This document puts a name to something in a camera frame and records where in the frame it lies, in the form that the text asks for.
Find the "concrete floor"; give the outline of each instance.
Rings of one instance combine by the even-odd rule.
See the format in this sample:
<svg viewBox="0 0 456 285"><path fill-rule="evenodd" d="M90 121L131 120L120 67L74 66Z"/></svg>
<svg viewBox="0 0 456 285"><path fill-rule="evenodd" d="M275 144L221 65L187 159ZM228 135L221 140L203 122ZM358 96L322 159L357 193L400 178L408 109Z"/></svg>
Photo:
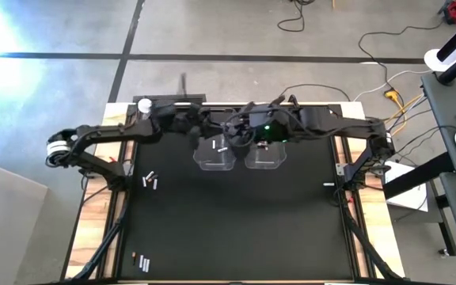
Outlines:
<svg viewBox="0 0 456 285"><path fill-rule="evenodd" d="M121 53L137 0L0 0L0 52ZM131 53L210 55L308 55L363 57L357 47L365 32L434 26L443 0L318 0L304 8L306 31L283 32L276 23L295 17L280 0L147 0ZM456 26L408 31L402 36L368 36L374 56L421 58L439 48ZM81 197L75 169L44 165L45 141L53 132L98 124L119 60L0 59L0 167L47 185L51 191L30 241L17 283L58 279ZM389 74L426 70L423 65L388 65ZM382 68L358 63L221 63L130 60L117 101L177 91L188 74L188 92L209 101L269 101L286 86L318 83L339 87L350 98L380 86ZM406 101L420 93L420 76L392 81ZM302 87L301 101L343 101L328 89ZM380 93L361 97L368 116L387 117L395 106ZM414 112L428 109L424 103ZM430 113L415 119L394 138L398 147L435 125ZM436 135L409 157L426 162L444 151ZM454 225L450 213L450 224ZM456 229L452 228L456 238ZM456 283L456 257L440 259L444 247L435 224L396 224L406 275L419 281Z"/></svg>

